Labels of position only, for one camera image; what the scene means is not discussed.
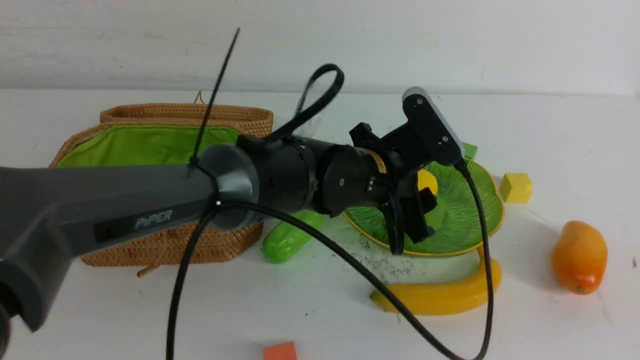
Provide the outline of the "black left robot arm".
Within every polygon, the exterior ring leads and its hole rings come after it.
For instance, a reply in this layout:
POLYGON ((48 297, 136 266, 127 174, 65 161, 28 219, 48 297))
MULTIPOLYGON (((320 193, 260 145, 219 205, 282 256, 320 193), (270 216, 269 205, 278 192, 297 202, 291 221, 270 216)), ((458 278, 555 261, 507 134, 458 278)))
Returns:
POLYGON ((391 211, 391 250, 423 241, 427 191, 418 171, 438 145, 404 124, 384 137, 360 123, 352 145, 283 135, 240 136, 187 164, 1 169, 1 353, 19 316, 44 324, 74 259, 199 220, 230 231, 277 211, 336 216, 349 207, 391 211))

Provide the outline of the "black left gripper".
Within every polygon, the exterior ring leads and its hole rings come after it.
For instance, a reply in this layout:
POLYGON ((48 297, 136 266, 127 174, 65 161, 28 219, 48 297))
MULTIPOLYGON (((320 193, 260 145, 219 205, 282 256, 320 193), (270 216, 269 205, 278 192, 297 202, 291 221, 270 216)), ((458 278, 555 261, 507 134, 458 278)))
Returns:
POLYGON ((385 144, 366 123, 352 128, 349 136, 355 148, 370 155, 376 167, 366 185, 369 201, 362 202, 361 206, 374 207, 382 213, 391 253, 403 254, 405 236, 414 244, 432 237, 435 230, 428 225, 425 215, 434 210, 438 202, 429 187, 418 190, 418 171, 425 165, 407 170, 400 153, 385 144))

